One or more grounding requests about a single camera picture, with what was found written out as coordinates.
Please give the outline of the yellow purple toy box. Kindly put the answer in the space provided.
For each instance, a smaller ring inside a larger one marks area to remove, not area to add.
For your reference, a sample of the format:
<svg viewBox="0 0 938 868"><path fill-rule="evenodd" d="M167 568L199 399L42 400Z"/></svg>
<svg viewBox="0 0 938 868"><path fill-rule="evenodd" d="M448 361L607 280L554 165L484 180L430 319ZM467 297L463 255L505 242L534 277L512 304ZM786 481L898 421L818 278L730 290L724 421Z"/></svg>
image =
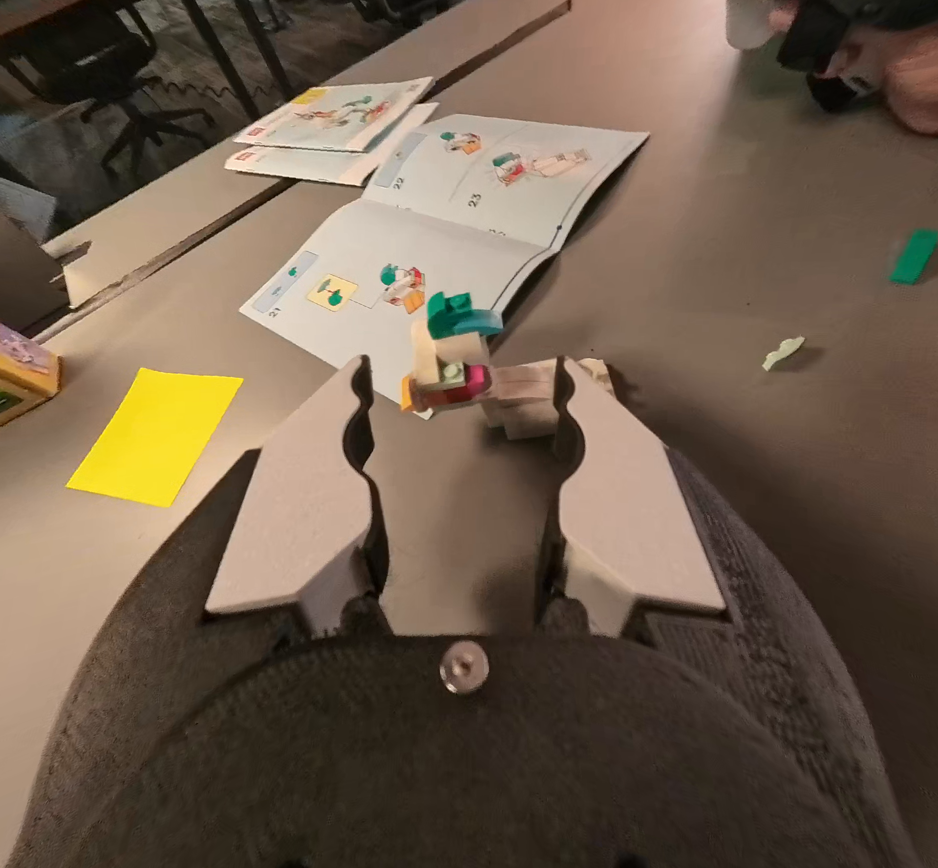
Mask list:
<svg viewBox="0 0 938 868"><path fill-rule="evenodd" d="M1 325L1 425L60 393L62 374L58 355Z"/></svg>

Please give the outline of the yellow paper sheet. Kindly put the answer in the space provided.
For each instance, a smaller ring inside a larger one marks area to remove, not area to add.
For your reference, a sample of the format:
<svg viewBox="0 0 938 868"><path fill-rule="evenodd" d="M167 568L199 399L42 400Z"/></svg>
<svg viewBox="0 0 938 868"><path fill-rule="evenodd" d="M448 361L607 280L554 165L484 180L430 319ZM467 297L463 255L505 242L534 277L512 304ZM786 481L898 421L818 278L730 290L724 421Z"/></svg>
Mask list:
<svg viewBox="0 0 938 868"><path fill-rule="evenodd" d="M169 508L242 384L240 377L139 369L66 487Z"/></svg>

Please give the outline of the green lego plate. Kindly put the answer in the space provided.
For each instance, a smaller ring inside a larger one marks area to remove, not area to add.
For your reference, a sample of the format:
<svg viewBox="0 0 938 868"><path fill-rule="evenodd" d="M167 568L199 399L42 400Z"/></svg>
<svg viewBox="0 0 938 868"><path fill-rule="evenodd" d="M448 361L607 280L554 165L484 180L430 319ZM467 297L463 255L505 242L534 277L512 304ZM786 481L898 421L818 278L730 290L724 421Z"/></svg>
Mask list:
<svg viewBox="0 0 938 868"><path fill-rule="evenodd" d="M925 274L937 249L937 231L929 228L913 230L903 244L888 276L896 285L915 285Z"/></svg>

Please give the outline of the person's right hand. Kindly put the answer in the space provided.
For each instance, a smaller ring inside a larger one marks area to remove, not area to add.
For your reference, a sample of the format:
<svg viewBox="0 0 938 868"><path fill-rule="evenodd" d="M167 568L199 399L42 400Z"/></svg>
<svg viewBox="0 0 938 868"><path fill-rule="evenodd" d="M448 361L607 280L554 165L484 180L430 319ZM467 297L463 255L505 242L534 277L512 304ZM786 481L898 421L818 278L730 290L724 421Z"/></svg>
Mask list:
<svg viewBox="0 0 938 868"><path fill-rule="evenodd" d="M833 54L825 75L862 80L899 123L917 134L937 134L935 22L906 31L857 26Z"/></svg>

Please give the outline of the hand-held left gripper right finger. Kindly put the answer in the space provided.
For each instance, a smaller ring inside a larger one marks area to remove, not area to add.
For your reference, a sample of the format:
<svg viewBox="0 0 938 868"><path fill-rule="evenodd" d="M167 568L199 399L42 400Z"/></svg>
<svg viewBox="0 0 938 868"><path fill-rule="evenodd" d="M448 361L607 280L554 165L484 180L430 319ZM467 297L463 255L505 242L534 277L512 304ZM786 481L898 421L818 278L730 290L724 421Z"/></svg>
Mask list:
<svg viewBox="0 0 938 868"><path fill-rule="evenodd" d="M562 480L536 570L536 620L578 602L618 638L644 610L718 617L726 601L666 445L580 364L559 358L554 452Z"/></svg>

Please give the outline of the closed instruction booklet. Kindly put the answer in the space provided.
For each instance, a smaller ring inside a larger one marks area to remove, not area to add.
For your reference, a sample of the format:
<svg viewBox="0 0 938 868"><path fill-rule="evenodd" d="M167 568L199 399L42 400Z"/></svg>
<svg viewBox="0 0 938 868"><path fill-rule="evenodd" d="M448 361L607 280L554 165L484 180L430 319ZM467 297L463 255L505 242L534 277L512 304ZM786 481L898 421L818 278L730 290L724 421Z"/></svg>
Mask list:
<svg viewBox="0 0 938 868"><path fill-rule="evenodd" d="M249 147L362 153L435 84L432 77L375 85L312 87L233 136Z"/></svg>
<svg viewBox="0 0 938 868"><path fill-rule="evenodd" d="M233 153L224 167L238 174L363 187L394 155L404 138L430 119L438 105L435 101L417 104L360 153L254 146Z"/></svg>

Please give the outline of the lego bird figure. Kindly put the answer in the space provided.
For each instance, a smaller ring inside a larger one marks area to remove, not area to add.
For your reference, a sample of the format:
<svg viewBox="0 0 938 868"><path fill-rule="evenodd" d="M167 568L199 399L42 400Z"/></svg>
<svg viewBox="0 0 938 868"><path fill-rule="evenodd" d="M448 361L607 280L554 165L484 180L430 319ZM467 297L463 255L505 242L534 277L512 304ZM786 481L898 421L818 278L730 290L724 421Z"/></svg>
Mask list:
<svg viewBox="0 0 938 868"><path fill-rule="evenodd" d="M498 366L488 337L500 331L500 314L475 310L469 295L433 295L427 318L412 323L412 368L401 382L401 411L432 417L477 407L486 426L508 440L555 435L557 359Z"/></svg>

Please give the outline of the open instruction booklet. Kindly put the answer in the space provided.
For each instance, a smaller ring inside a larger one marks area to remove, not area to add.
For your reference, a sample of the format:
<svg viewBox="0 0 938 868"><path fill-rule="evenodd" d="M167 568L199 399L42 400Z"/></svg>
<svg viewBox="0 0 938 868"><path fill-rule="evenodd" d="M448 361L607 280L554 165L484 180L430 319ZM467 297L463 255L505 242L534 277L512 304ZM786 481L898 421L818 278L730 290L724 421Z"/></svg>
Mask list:
<svg viewBox="0 0 938 868"><path fill-rule="evenodd" d="M239 311L335 368L368 356L375 391L396 401L412 323L437 295L503 314L648 138L470 114L429 122Z"/></svg>

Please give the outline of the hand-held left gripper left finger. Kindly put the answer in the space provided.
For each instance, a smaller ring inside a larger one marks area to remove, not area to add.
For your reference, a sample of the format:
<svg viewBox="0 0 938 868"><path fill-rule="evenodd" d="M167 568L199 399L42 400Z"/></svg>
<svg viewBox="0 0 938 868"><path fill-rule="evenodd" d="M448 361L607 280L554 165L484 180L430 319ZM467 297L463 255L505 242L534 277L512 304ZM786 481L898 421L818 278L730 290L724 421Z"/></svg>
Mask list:
<svg viewBox="0 0 938 868"><path fill-rule="evenodd" d="M325 636L339 631L349 603L381 595L389 543L365 471L373 401L369 358L356 356L265 440L205 603L209 615L294 608Z"/></svg>

